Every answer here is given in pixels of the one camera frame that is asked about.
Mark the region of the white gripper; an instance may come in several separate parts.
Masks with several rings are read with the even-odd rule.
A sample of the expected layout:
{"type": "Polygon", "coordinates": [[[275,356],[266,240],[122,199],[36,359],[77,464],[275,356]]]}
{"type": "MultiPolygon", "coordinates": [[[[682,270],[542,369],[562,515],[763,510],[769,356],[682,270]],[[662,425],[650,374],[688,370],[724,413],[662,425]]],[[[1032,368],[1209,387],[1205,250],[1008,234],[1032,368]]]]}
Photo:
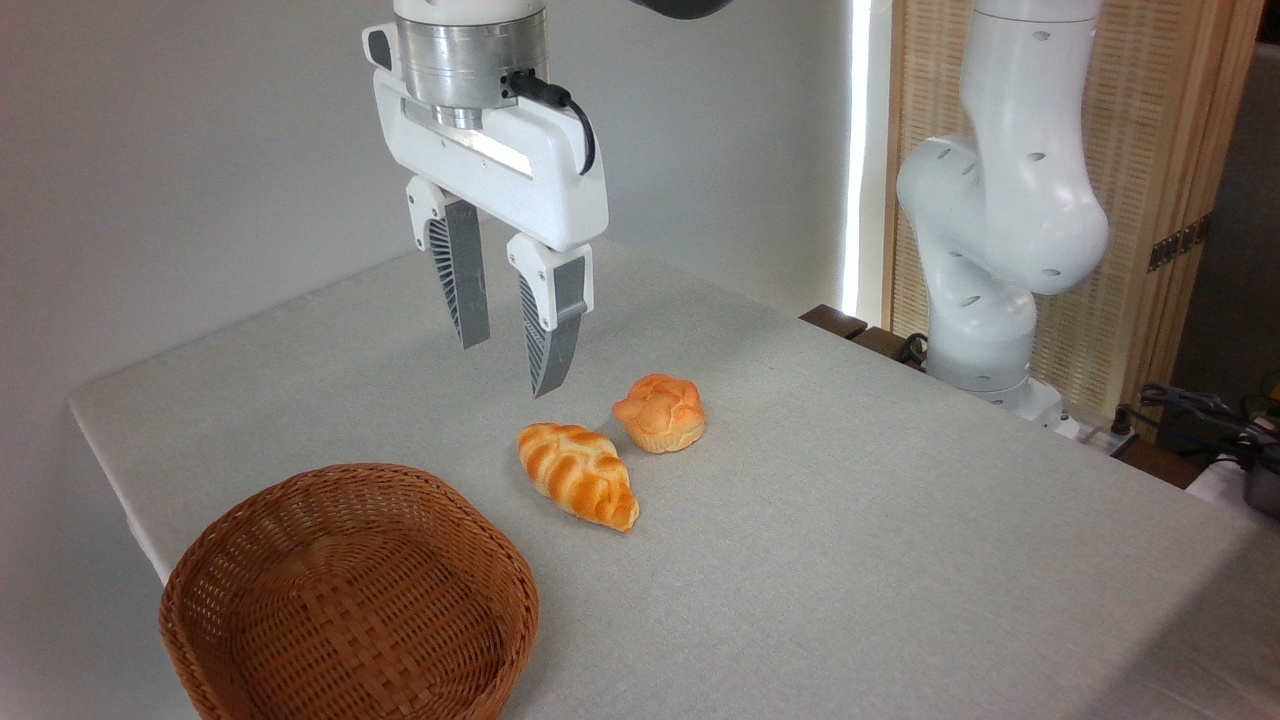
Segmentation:
{"type": "Polygon", "coordinates": [[[547,74],[545,26],[392,22],[364,31],[364,51],[385,143],[415,174],[404,190],[415,243],[431,258],[461,346],[492,336],[477,206],[521,232],[506,255],[532,396],[550,393],[594,309],[588,242],[609,218],[603,161],[577,115],[509,86],[547,74]]]}

